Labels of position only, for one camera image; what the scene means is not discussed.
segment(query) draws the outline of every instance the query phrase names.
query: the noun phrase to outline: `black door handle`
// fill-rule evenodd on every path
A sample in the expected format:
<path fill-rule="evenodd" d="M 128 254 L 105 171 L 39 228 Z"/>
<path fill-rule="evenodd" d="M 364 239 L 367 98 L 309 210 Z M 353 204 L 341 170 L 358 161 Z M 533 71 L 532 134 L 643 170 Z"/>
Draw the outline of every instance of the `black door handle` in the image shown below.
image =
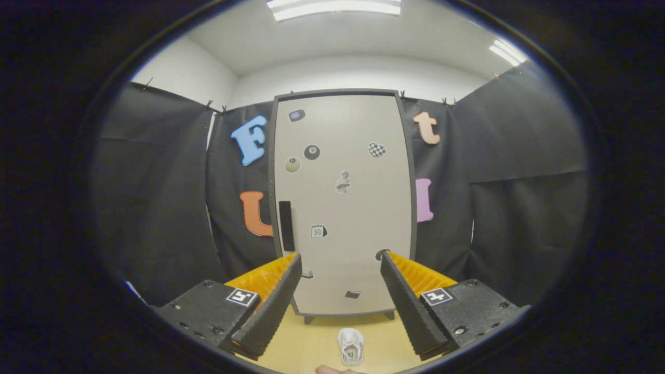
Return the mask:
<path fill-rule="evenodd" d="M 293 239 L 293 222 L 291 217 L 291 202 L 279 202 L 279 227 L 282 233 L 283 249 L 285 252 L 295 252 Z"/>

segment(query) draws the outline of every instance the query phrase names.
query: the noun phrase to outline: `white cabinet door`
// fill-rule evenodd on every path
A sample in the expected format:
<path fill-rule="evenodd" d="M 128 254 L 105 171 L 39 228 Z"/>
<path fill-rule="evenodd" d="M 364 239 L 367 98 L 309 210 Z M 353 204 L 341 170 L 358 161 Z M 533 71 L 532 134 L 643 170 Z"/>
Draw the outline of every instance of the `white cabinet door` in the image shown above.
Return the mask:
<path fill-rule="evenodd" d="M 277 98 L 270 154 L 278 253 L 295 250 L 305 315 L 394 309 L 378 251 L 410 257 L 412 162 L 394 93 Z"/>

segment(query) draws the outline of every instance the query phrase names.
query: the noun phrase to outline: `white sneaker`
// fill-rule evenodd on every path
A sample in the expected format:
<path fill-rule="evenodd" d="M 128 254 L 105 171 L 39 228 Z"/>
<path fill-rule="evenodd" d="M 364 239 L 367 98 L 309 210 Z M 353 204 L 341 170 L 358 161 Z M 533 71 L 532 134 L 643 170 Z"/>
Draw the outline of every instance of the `white sneaker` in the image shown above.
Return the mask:
<path fill-rule="evenodd" d="M 362 346 L 365 338 L 362 334 L 351 328 L 344 328 L 337 334 L 337 343 L 342 349 L 342 362 L 346 366 L 356 366 L 362 363 Z"/>

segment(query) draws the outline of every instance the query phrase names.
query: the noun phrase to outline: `black fabric backdrop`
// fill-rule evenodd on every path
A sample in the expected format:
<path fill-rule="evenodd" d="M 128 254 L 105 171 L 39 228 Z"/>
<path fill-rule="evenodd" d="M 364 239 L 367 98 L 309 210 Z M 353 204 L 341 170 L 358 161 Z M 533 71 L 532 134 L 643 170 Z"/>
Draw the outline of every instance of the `black fabric backdrop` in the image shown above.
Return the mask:
<path fill-rule="evenodd" d="M 526 62 L 454 106 L 403 105 L 408 120 L 428 112 L 441 135 L 426 144 L 416 123 L 407 134 L 416 178 L 432 181 L 434 218 L 418 224 L 415 260 L 535 303 L 570 258 L 587 199 L 578 125 L 554 83 Z M 100 233 L 105 257 L 149 303 L 276 258 L 273 237 L 245 227 L 239 199 L 262 192 L 261 220 L 271 224 L 267 152 L 243 166 L 231 138 L 257 115 L 270 121 L 272 106 L 217 114 L 206 154 L 212 111 L 203 105 L 138 85 L 114 105 L 92 169 Z M 271 135 L 262 130 L 265 149 Z"/>
<path fill-rule="evenodd" d="M 132 83 L 104 119 L 90 171 L 102 255 L 152 305 L 225 279 L 205 211 L 211 115 Z"/>

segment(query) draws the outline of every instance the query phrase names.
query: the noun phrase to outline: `blue letter f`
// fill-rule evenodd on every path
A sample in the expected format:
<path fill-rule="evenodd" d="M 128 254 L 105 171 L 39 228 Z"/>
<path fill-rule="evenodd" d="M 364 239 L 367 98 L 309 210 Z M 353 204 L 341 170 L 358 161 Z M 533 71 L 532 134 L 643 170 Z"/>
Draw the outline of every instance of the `blue letter f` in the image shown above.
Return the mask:
<path fill-rule="evenodd" d="M 251 131 L 254 126 L 264 126 L 268 123 L 265 120 L 264 116 L 256 116 L 253 120 L 245 123 L 244 125 L 236 128 L 232 133 L 231 137 L 238 142 L 240 151 L 243 153 L 243 165 L 247 166 L 252 162 L 259 159 L 263 156 L 263 148 L 257 147 L 254 142 L 259 142 L 263 144 L 265 142 L 265 135 L 263 130 L 260 128 L 255 128 L 254 131 Z"/>

